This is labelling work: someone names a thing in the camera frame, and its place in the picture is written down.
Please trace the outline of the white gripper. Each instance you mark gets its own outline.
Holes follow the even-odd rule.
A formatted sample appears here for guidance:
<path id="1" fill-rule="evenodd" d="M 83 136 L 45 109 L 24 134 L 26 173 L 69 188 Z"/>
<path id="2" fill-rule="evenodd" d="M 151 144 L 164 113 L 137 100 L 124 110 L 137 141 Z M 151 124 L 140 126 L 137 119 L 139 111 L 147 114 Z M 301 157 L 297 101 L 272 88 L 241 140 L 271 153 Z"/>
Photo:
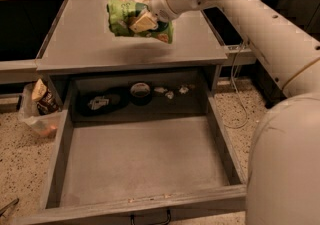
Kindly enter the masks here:
<path id="1" fill-rule="evenodd" d="M 167 0 L 150 0 L 149 9 L 150 12 L 140 14 L 130 23 L 129 28 L 133 32 L 140 33 L 156 29 L 158 27 L 157 19 L 162 22 L 175 19 L 175 13 L 170 9 Z"/>

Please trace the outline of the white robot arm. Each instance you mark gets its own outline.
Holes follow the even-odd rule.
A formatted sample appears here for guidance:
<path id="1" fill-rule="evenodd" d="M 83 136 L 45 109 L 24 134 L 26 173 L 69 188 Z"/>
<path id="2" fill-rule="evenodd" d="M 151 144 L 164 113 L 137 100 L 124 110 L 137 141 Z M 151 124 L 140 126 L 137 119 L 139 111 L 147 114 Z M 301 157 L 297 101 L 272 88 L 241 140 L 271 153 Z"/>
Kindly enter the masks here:
<path id="1" fill-rule="evenodd" d="M 320 48 L 260 0 L 146 0 L 158 20 L 218 7 L 282 90 L 248 160 L 247 225 L 320 225 Z"/>

